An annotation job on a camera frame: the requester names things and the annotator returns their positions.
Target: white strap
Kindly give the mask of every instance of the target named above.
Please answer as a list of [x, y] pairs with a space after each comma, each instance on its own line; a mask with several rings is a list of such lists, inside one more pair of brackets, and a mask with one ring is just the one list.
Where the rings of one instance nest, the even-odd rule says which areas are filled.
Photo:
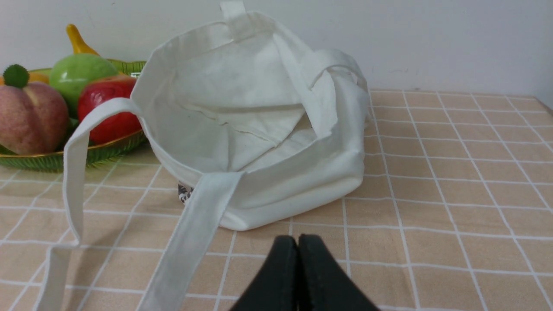
[[178, 311], [244, 172], [202, 176], [138, 311]]
[[83, 190], [90, 130], [108, 117], [127, 111], [139, 114], [138, 107], [130, 99], [109, 100], [92, 110], [65, 144], [63, 197], [67, 220], [76, 240], [72, 243], [56, 244], [50, 247], [46, 257], [43, 286], [34, 308], [37, 311], [59, 311], [61, 309], [71, 250], [78, 247], [82, 240]]
[[367, 80], [353, 57], [340, 50], [323, 49], [309, 53], [301, 62], [301, 70], [309, 89], [312, 89], [322, 73], [332, 67], [342, 67], [357, 75], [357, 85], [368, 92]]
[[224, 1], [221, 2], [221, 11], [225, 24], [231, 31], [234, 42], [247, 39], [255, 34], [252, 22], [244, 8], [242, 1]]

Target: white grid line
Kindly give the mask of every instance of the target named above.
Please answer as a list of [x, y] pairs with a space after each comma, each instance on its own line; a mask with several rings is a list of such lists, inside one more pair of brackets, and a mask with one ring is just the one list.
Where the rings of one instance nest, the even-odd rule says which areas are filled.
[[29, 212], [31, 211], [31, 209], [34, 207], [34, 205], [36, 204], [36, 201], [39, 199], [39, 197], [41, 197], [42, 195], [44, 195], [45, 193], [47, 193], [52, 187], [54, 186], [54, 182], [50, 182], [50, 185], [47, 186], [39, 195], [35, 196], [35, 198], [33, 199], [33, 201], [31, 202], [30, 204], [30, 207], [26, 208], [26, 207], [23, 207], [21, 209], [24, 209], [26, 210], [25, 213], [23, 213], [23, 215], [21, 216], [21, 218], [19, 219], [19, 221], [16, 223], [15, 226], [13, 226], [13, 228], [8, 232], [8, 234], [6, 234], [6, 236], [0, 240], [0, 246], [2, 245], [2, 243], [6, 242], [9, 237], [17, 230], [17, 228], [19, 227], [19, 225], [21, 225], [21, 223], [23, 222], [23, 220], [27, 217], [27, 215], [29, 214]]
[[234, 242], [236, 241], [237, 232], [232, 232], [231, 244], [228, 247], [227, 258], [225, 259], [225, 266], [223, 268], [223, 275], [221, 276], [221, 281], [219, 283], [219, 289], [217, 290], [217, 298], [215, 299], [215, 305], [213, 306], [213, 311], [219, 309], [219, 304], [221, 302], [221, 297], [223, 295], [223, 288], [225, 287], [225, 280], [227, 279], [228, 266], [231, 263], [232, 250], [234, 249]]
[[[407, 106], [374, 106], [375, 108], [386, 108], [386, 109], [397, 109], [397, 110], [401, 110], [401, 109], [407, 109]], [[437, 108], [437, 107], [409, 107], [410, 109], [414, 109], [414, 110], [450, 110], [450, 111], [480, 111], [480, 109], [478, 108], [448, 108], [448, 107], [444, 107], [444, 108]], [[545, 109], [543, 111], [536, 111], [536, 110], [523, 110], [523, 111], [519, 111], [517, 110], [515, 107], [513, 107], [512, 110], [499, 110], [499, 109], [482, 109], [483, 112], [508, 112], [508, 113], [517, 113], [517, 112], [522, 112], [522, 113], [530, 113], [530, 114], [533, 114], [533, 113], [536, 113], [536, 114], [549, 114]]]
[[[506, 97], [506, 98], [507, 98], [507, 101], [509, 102], [509, 104], [511, 104], [511, 106], [514, 107], [511, 100], [508, 97]], [[551, 151], [553, 153], [553, 147], [548, 144], [548, 142], [543, 138], [543, 136], [538, 131], [536, 131], [536, 129], [534, 128], [536, 126], [532, 126], [530, 124], [530, 122], [528, 122], [528, 120], [526, 119], [526, 117], [522, 113], [519, 112], [518, 115], [524, 120], [526, 125], [528, 125], [528, 127], [530, 127], [530, 129], [540, 138], [540, 140], [546, 145], [546, 147], [549, 149], [549, 151]]]
[[[474, 101], [474, 103], [479, 107], [480, 107], [480, 104], [478, 103], [478, 101], [476, 100], [476, 98], [471, 94], [472, 96], [472, 100]], [[492, 127], [492, 130], [495, 132], [495, 134], [499, 137], [500, 141], [501, 141], [501, 136], [499, 136], [499, 133], [497, 132], [497, 130], [495, 129], [495, 127], [493, 126], [492, 122], [489, 120], [488, 116], [485, 114], [485, 113], [482, 113], [482, 115], [484, 116], [484, 118], [486, 119], [486, 121], [489, 123], [489, 125]], [[469, 155], [469, 157], [471, 156], [470, 153], [468, 152], [468, 149], [466, 148], [466, 145], [465, 143], [461, 142], [463, 144], [463, 146], [465, 147], [465, 151], [467, 152], [467, 154]], [[520, 165], [520, 163], [517, 161], [517, 159], [515, 158], [515, 156], [513, 155], [513, 153], [511, 152], [511, 150], [508, 148], [507, 144], [505, 144], [505, 142], [502, 142], [503, 146], [505, 147], [505, 149], [509, 152], [509, 155], [515, 159], [515, 163], [517, 164], [517, 166], [519, 167], [519, 169], [523, 172], [524, 176], [526, 177], [526, 179], [528, 180], [528, 182], [531, 183], [531, 180], [530, 178], [528, 177], [528, 175], [526, 174], [526, 172], [524, 171], [522, 165]], [[474, 166], [476, 172], [478, 173], [479, 177], [481, 178], [483, 184], [484, 184], [484, 187], [486, 189], [486, 191], [488, 192], [488, 195], [490, 196], [490, 198], [492, 199], [494, 205], [498, 205], [497, 204], [497, 201], [495, 199], [495, 197], [493, 196], [492, 192], [490, 191], [489, 187], [488, 187], [488, 184], [487, 182], [485, 181], [482, 173], [479, 171], [478, 169], [478, 166], [476, 165], [476, 163], [474, 162], [473, 159], [471, 159], [471, 162], [472, 162], [472, 165]], [[533, 185], [533, 188], [534, 190], [538, 193], [540, 199], [542, 200], [542, 202], [544, 203], [545, 206], [547, 206], [549, 208], [549, 205], [547, 204], [547, 202], [544, 200], [544, 198], [541, 196], [541, 194], [538, 192], [537, 188], [535, 185]], [[551, 304], [551, 301], [549, 300], [549, 297], [547, 296], [547, 293], [545, 292], [540, 280], [538, 279], [537, 275], [535, 274], [535, 271], [532, 267], [532, 264], [530, 263], [530, 260], [528, 259], [526, 253], [524, 252], [523, 248], [521, 247], [520, 243], [518, 242], [518, 240], [515, 238], [515, 232], [514, 230], [511, 228], [509, 222], [507, 221], [507, 218], [505, 218], [505, 215], [503, 214], [503, 211], [500, 209], [500, 208], [497, 208], [497, 210], [499, 211], [499, 214], [503, 220], [503, 222], [505, 223], [505, 226], [509, 229], [512, 237], [513, 237], [513, 241], [514, 243], [516, 244], [517, 248], [519, 249], [520, 253], [522, 254], [522, 256], [524, 257], [524, 260], [526, 261], [526, 265], [528, 266], [528, 269], [530, 270], [531, 273], [533, 273], [533, 276], [534, 276], [534, 280], [536, 281], [538, 287], [540, 288], [542, 294], [544, 295], [544, 298], [545, 300], [547, 301], [547, 304], [549, 305], [549, 307], [551, 309], [553, 309], [553, 304]]]
[[[158, 170], [155, 172], [154, 176], [152, 177], [150, 183], [148, 184], [148, 187], [151, 187], [152, 184], [154, 183], [156, 177], [159, 175], [159, 172], [161, 172], [161, 169], [163, 167], [160, 165], [158, 167]], [[135, 209], [140, 205], [140, 203], [142, 203], [142, 201], [144, 200], [144, 198], [146, 197], [146, 195], [148, 194], [148, 191], [149, 189], [146, 188], [146, 190], [144, 191], [144, 193], [142, 194], [142, 197], [140, 197], [140, 199], [138, 200], [138, 202], [133, 206], [133, 209], [131, 210], [131, 212], [134, 212]], [[125, 232], [127, 231], [127, 228], [129, 227], [129, 224], [131, 223], [131, 219], [132, 219], [132, 215], [129, 215], [128, 218], [127, 218], [127, 222], [125, 223], [125, 226], [123, 227], [123, 230], [121, 230], [121, 232], [119, 233], [119, 235], [117, 236], [117, 239], [115, 240], [115, 242], [113, 243], [113, 246], [116, 247], [118, 244], [119, 244], [119, 241], [121, 240], [121, 238], [123, 237], [123, 235], [125, 234]], [[108, 255], [106, 256], [106, 259], [104, 260], [102, 266], [100, 267], [100, 269], [98, 270], [98, 272], [96, 273], [96, 276], [94, 277], [94, 280], [92, 281], [92, 284], [90, 285], [90, 287], [94, 287], [96, 285], [96, 282], [98, 282], [98, 279], [100, 278], [100, 275], [102, 274], [102, 272], [104, 271], [104, 269], [106, 268], [109, 260], [111, 259], [111, 256], [113, 255], [113, 251], [114, 251], [114, 248], [111, 248]], [[85, 306], [85, 303], [86, 301], [88, 300], [88, 297], [90, 296], [90, 289], [88, 289], [84, 295], [84, 297], [82, 298], [82, 301], [81, 303], [79, 304], [79, 306], [77, 307], [77, 311], [80, 311], [83, 309], [83, 307]]]
[[346, 212], [346, 198], [342, 198], [342, 217], [344, 227], [344, 246], [346, 252], [346, 274], [351, 278], [351, 264], [349, 263], [349, 238], [347, 232], [347, 212]]
[[[370, 102], [370, 106], [371, 106], [371, 113], [376, 118], [376, 115], [374, 114], [374, 107], [373, 107], [373, 101], [372, 101], [371, 93], [369, 93], [369, 102]], [[378, 136], [378, 144], [380, 146], [380, 151], [382, 152], [382, 162], [384, 163], [384, 171], [386, 172], [386, 174], [389, 174], [388, 165], [386, 163], [386, 157], [384, 156], [384, 149], [383, 149], [383, 146], [382, 146], [382, 138], [380, 137], [380, 132], [378, 130], [378, 122], [376, 122], [376, 121], [374, 122], [374, 129], [376, 130], [376, 133], [377, 133], [377, 136]], [[390, 195], [392, 196], [392, 202], [394, 204], [395, 216], [398, 219], [399, 232], [400, 232], [400, 235], [401, 235], [401, 242], [403, 244], [403, 249], [404, 249], [404, 252], [405, 252], [405, 260], [407, 261], [408, 264], [410, 264], [411, 263], [411, 257], [409, 255], [409, 249], [407, 247], [407, 240], [405, 239], [405, 232], [403, 230], [403, 222], [401, 220], [401, 215], [399, 214], [398, 203], [395, 201], [394, 189], [392, 187], [392, 180], [390, 179], [390, 176], [387, 176], [387, 180], [388, 180], [388, 188], [390, 189]], [[411, 281], [411, 288], [413, 290], [413, 297], [415, 298], [415, 306], [417, 307], [417, 309], [420, 309], [419, 292], [418, 292], [418, 289], [417, 289], [417, 286], [416, 286], [415, 275], [413, 273], [413, 268], [409, 266], [409, 267], [407, 267], [407, 269], [409, 271], [409, 279]]]
[[[71, 229], [70, 228], [67, 228], [67, 230], [65, 230], [65, 233], [63, 233], [60, 238], [58, 239], [57, 243], [61, 243], [63, 241], [63, 239], [65, 238], [65, 236], [69, 233]], [[9, 311], [13, 311], [13, 309], [17, 306], [17, 304], [19, 303], [19, 301], [21, 300], [21, 297], [23, 297], [23, 295], [25, 295], [25, 293], [27, 292], [27, 289], [29, 289], [29, 286], [31, 284], [31, 282], [38, 276], [38, 274], [40, 273], [40, 270], [44, 268], [44, 266], [46, 265], [46, 260], [44, 260], [40, 266], [38, 267], [38, 269], [36, 269], [35, 273], [33, 273], [33, 275], [31, 276], [31, 278], [29, 279], [29, 284], [25, 285], [25, 287], [23, 288], [23, 290], [19, 293], [19, 295], [17, 296], [17, 298], [15, 299], [15, 301], [12, 303], [12, 306], [9, 307]]]
[[[29, 183], [29, 184], [56, 184], [56, 185], [62, 185], [63, 182], [49, 182], [46, 180], [9, 180], [9, 179], [0, 179], [0, 182], [6, 182], [6, 183]], [[102, 183], [100, 184], [85, 184], [85, 186], [93, 186], [98, 188], [108, 188], [108, 189], [124, 189], [124, 190], [146, 190], [147, 187], [139, 187], [139, 186], [116, 186], [116, 185], [104, 185]], [[154, 191], [175, 191], [174, 188], [160, 188], [160, 187], [151, 187], [149, 190]]]
[[[413, 116], [411, 114], [411, 108], [409, 107], [409, 103], [407, 102], [407, 97], [405, 96], [405, 93], [403, 93], [403, 99], [405, 100], [405, 104], [408, 107], [407, 112], [409, 113], [409, 117], [411, 118], [411, 121], [413, 122], [413, 127], [415, 128], [415, 133], [417, 135], [417, 138], [419, 139], [420, 147], [422, 148], [422, 152], [424, 153], [424, 156], [426, 158], [426, 164], [428, 164], [428, 167], [430, 168], [430, 173], [432, 174], [432, 177], [434, 179], [434, 183], [436, 184], [436, 187], [438, 189], [438, 193], [440, 194], [440, 198], [442, 199], [442, 202], [444, 203], [444, 207], [447, 211], [447, 215], [449, 216], [451, 224], [453, 225], [453, 229], [454, 229], [455, 235], [457, 237], [457, 242], [459, 243], [459, 246], [461, 247], [463, 257], [465, 258], [465, 262], [467, 263], [469, 273], [471, 274], [472, 282], [474, 283], [474, 286], [476, 288], [476, 292], [478, 293], [478, 297], [480, 298], [480, 302], [482, 303], [482, 308], [484, 309], [484, 311], [488, 311], [488, 306], [486, 305], [486, 301], [484, 300], [484, 296], [482, 295], [480, 285], [478, 284], [478, 280], [476, 279], [476, 274], [474, 273], [474, 270], [472, 269], [471, 261], [468, 258], [468, 254], [467, 254], [467, 251], [465, 249], [465, 245], [463, 243], [463, 240], [461, 239], [461, 235], [459, 234], [457, 224], [455, 223], [455, 220], [453, 219], [453, 214], [451, 213], [451, 210], [448, 206], [447, 200], [444, 196], [444, 193], [442, 192], [442, 188], [440, 187], [440, 182], [436, 178], [436, 173], [434, 172], [434, 169], [432, 167], [432, 163], [430, 162], [430, 159], [428, 158], [428, 153], [426, 152], [426, 147], [424, 146], [424, 144], [422, 142], [422, 139], [420, 138], [419, 130], [417, 129], [417, 127], [415, 125], [415, 119], [413, 119]], [[445, 114], [446, 114], [447, 118], [449, 118], [449, 120], [451, 121], [451, 119], [449, 117], [449, 114], [447, 112]]]
[[[39, 210], [39, 211], [51, 211], [51, 212], [65, 212], [64, 209], [56, 208], [38, 208], [38, 207], [26, 207], [26, 206], [2, 206], [1, 209], [7, 210]], [[165, 217], [165, 218], [179, 218], [178, 215], [161, 214], [161, 213], [149, 213], [149, 212], [130, 212], [130, 211], [104, 211], [104, 210], [84, 210], [85, 214], [104, 214], [104, 215], [127, 215], [127, 216], [148, 216], [148, 217]]]
[[[394, 123], [409, 123], [413, 124], [413, 121], [402, 121], [402, 120], [388, 120], [388, 119], [375, 119], [378, 123], [378, 121], [386, 121], [386, 122], [394, 122]], [[414, 123], [417, 124], [442, 124], [442, 125], [451, 125], [450, 122], [431, 122], [431, 121], [416, 121]], [[489, 123], [465, 123], [465, 122], [455, 122], [455, 125], [468, 125], [468, 126], [477, 126], [477, 125], [486, 125], [489, 126]], [[506, 125], [506, 124], [498, 124], [497, 126], [503, 126], [503, 127], [524, 127], [529, 128], [528, 125]], [[547, 127], [547, 128], [553, 128], [553, 125], [533, 125], [531, 127]]]
[[[386, 174], [364, 174], [366, 177], [384, 177]], [[421, 179], [421, 180], [447, 180], [450, 182], [469, 182], [469, 183], [481, 183], [480, 179], [466, 179], [466, 178], [433, 178], [433, 177], [421, 177], [421, 176], [406, 176], [406, 175], [390, 175], [393, 178], [405, 178], [405, 179]], [[553, 186], [553, 183], [528, 183], [528, 182], [510, 182], [508, 180], [486, 180], [487, 183], [492, 184], [514, 184], [514, 185], [543, 185]]]
[[[396, 138], [396, 139], [418, 139], [416, 137], [407, 137], [407, 136], [391, 136], [391, 135], [380, 135], [381, 137], [386, 138]], [[367, 138], [376, 137], [376, 135], [365, 135]], [[450, 142], [475, 142], [475, 143], [499, 143], [500, 141], [492, 140], [483, 140], [483, 139], [455, 139], [455, 138], [421, 138], [423, 141], [450, 141]], [[505, 141], [508, 144], [547, 144], [546, 142], [517, 142], [517, 141]]]
[[[369, 90], [371, 93], [406, 93], [406, 94], [429, 94], [433, 95], [436, 94], [436, 91], [418, 91], [418, 90], [382, 90], [382, 89], [371, 89]], [[470, 97], [469, 93], [459, 93], [459, 92], [448, 92], [448, 91], [441, 91], [438, 92], [440, 95], [444, 96], [458, 96], [458, 97]], [[486, 95], [486, 94], [475, 94], [476, 97], [490, 97], [490, 98], [503, 98], [505, 95], [502, 94], [495, 94], [495, 95]], [[537, 99], [534, 96], [519, 96], [519, 95], [511, 95], [509, 96], [510, 99], [515, 100], [528, 100], [528, 101], [536, 101]]]
[[[394, 154], [394, 153], [365, 153], [365, 156], [381, 156], [381, 155], [391, 156], [391, 157], [404, 157], [404, 158], [426, 158], [420, 155], [407, 155], [407, 154]], [[428, 157], [429, 159], [442, 159], [442, 160], [468, 160], [468, 158], [460, 157]], [[553, 161], [528, 161], [528, 160], [505, 160], [505, 159], [484, 159], [484, 158], [473, 158], [475, 161], [488, 161], [488, 162], [519, 162], [519, 163], [534, 163], [534, 164], [553, 164]]]

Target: beige grid tablecloth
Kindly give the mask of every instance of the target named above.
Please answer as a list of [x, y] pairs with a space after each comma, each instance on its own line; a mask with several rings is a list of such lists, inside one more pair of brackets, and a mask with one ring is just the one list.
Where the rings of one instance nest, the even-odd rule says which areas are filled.
[[[529, 97], [373, 91], [366, 178], [346, 198], [219, 229], [183, 310], [228, 310], [276, 235], [319, 234], [383, 310], [553, 309], [553, 117]], [[73, 239], [61, 176], [0, 168], [0, 310], [31, 310]], [[89, 170], [66, 310], [135, 310], [183, 206], [144, 147]]]

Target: yellow banana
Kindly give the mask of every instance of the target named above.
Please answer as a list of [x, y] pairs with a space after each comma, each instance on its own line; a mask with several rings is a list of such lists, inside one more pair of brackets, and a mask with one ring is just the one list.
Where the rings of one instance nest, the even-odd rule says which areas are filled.
[[79, 33], [79, 30], [77, 29], [77, 26], [69, 24], [65, 28], [65, 31], [67, 32], [67, 35], [69, 36], [69, 41], [71, 41], [71, 45], [73, 46], [73, 54], [89, 53], [100, 56], [98, 52], [94, 51], [94, 49], [92, 49], [88, 44], [85, 43], [81, 34]]

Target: white wall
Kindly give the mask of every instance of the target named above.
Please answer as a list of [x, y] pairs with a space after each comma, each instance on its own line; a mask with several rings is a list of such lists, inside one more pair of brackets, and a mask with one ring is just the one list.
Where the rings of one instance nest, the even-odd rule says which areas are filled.
[[[354, 56], [370, 87], [534, 94], [550, 89], [552, 0], [244, 0], [316, 48]], [[0, 68], [52, 66], [77, 25], [101, 55], [145, 60], [220, 20], [216, 0], [0, 0]]]

